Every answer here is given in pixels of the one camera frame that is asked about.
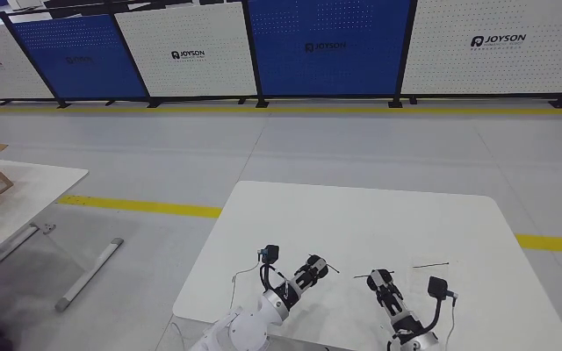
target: table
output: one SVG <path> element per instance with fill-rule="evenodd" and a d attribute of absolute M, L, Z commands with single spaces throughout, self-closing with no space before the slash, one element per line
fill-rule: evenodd
<path fill-rule="evenodd" d="M 1 261 L 39 229 L 49 234 L 55 228 L 54 225 L 38 226 L 33 221 L 88 175 L 88 171 L 4 160 L 0 160 L 0 169 L 14 183 L 13 187 L 0 195 Z M 86 271 L 57 302 L 57 311 L 62 312 L 68 307 L 122 242 L 119 238 L 112 241 L 97 259 L 94 268 Z"/>
<path fill-rule="evenodd" d="M 394 270 L 407 306 L 426 326 L 435 299 L 412 266 L 443 262 L 441 276 L 459 294 L 449 350 L 562 349 L 562 322 L 497 204 L 489 197 L 238 183 L 173 308 L 181 319 L 210 322 L 227 314 L 231 278 L 256 264 L 256 250 L 280 246 L 285 275 L 318 254 L 331 271 L 308 290 L 270 333 L 349 350 L 385 350 L 390 323 L 365 280 Z M 429 274 L 436 272 L 428 269 Z M 263 292 L 257 270 L 238 276 L 234 306 L 255 309 Z M 450 300 L 434 329 L 444 344 Z"/>

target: yellow floor line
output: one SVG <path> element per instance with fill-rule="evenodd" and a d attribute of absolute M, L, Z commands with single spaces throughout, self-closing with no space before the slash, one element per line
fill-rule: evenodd
<path fill-rule="evenodd" d="M 562 251 L 562 238 L 553 236 L 539 236 L 529 234 L 516 234 L 519 245 L 523 248 L 535 250 Z"/>
<path fill-rule="evenodd" d="M 206 218 L 218 218 L 222 211 L 222 209 L 218 207 L 196 206 L 192 204 L 165 204 L 118 198 L 80 197 L 74 195 L 62 197 L 58 203 L 123 211 L 156 212 Z"/>
<path fill-rule="evenodd" d="M 399 114 L 466 114 L 466 115 L 559 115 L 562 109 L 498 109 L 498 108 L 405 108 L 389 109 L 386 107 L 227 107 L 227 106 L 192 106 L 192 107 L 73 107 L 55 109 L 54 107 L 2 107 L 0 113 L 13 112 L 52 112 L 52 113 L 179 113 L 179 112 L 220 112 L 220 113 L 399 113 Z"/>
<path fill-rule="evenodd" d="M 59 204 L 101 207 L 113 210 L 166 213 L 178 216 L 218 218 L 219 207 L 196 206 L 193 204 L 165 204 L 146 201 L 123 200 L 118 198 L 81 197 L 70 195 L 62 197 Z M 516 234 L 519 245 L 535 250 L 562 251 L 562 237 Z"/>

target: metal table leg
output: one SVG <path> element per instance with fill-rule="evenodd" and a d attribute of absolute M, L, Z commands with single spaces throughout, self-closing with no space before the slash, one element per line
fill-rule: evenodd
<path fill-rule="evenodd" d="M 29 226 L 22 233 L 14 237 L 13 240 L 6 242 L 3 248 L 0 250 L 0 261 L 3 261 L 9 254 L 11 254 L 16 248 L 24 243 L 29 237 L 35 234 L 39 228 L 37 226 Z"/>
<path fill-rule="evenodd" d="M 66 294 L 56 303 L 54 306 L 55 310 L 58 312 L 63 312 L 67 309 L 68 305 L 74 300 L 78 293 L 86 286 L 90 279 L 102 268 L 104 263 L 110 258 L 110 256 L 117 250 L 123 243 L 123 239 L 115 238 L 112 243 L 102 252 L 102 254 L 96 259 L 96 264 L 90 270 L 84 272 L 84 274 L 78 278 L 76 283 L 67 291 Z"/>

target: epoxy floor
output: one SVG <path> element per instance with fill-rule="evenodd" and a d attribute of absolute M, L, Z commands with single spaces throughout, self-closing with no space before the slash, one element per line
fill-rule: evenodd
<path fill-rule="evenodd" d="M 466 106 L 551 109 L 544 101 L 423 105 Z M 221 207 L 239 180 L 475 194 L 492 197 L 514 233 L 562 236 L 560 114 L 6 109 L 0 143 L 9 146 L 0 158 L 86 168 L 77 195 Z M 0 263 L 0 328 L 17 350 L 182 349 L 169 328 L 172 305 L 213 219 L 63 204 L 43 217 L 78 264 L 39 235 Z M 80 266 L 116 236 L 125 245 L 56 313 Z M 562 315 L 562 253 L 524 251 Z"/>

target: robotic hand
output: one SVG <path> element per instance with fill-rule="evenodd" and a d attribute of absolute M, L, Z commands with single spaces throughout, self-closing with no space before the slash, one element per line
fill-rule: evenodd
<path fill-rule="evenodd" d="M 400 340 L 400 351 L 422 351 L 436 348 L 439 343 L 436 335 L 431 330 L 436 326 L 441 311 L 441 302 L 453 298 L 453 306 L 458 295 L 447 290 L 447 282 L 434 276 L 429 279 L 428 294 L 437 300 L 436 314 L 433 321 L 423 327 L 420 320 L 404 304 L 402 294 L 394 285 L 393 277 L 386 269 L 376 269 L 367 278 L 367 285 L 377 294 L 377 301 L 390 318 L 395 335 L 393 339 Z M 387 350 L 390 350 L 392 341 L 388 341 Z"/>
<path fill-rule="evenodd" d="M 265 292 L 260 297 L 257 312 L 236 308 L 206 329 L 203 337 L 191 347 L 190 351 L 223 351 L 225 348 L 235 351 L 264 351 L 270 345 L 267 336 L 268 325 L 281 326 L 303 292 L 328 273 L 326 261 L 313 254 L 306 260 L 306 264 L 297 270 L 292 280 L 288 281 L 271 266 L 278 259 L 278 254 L 279 247 L 274 245 L 268 245 L 258 251 L 258 257 L 262 257 L 260 278 Z M 270 284 L 270 270 L 284 280 L 276 288 Z"/>

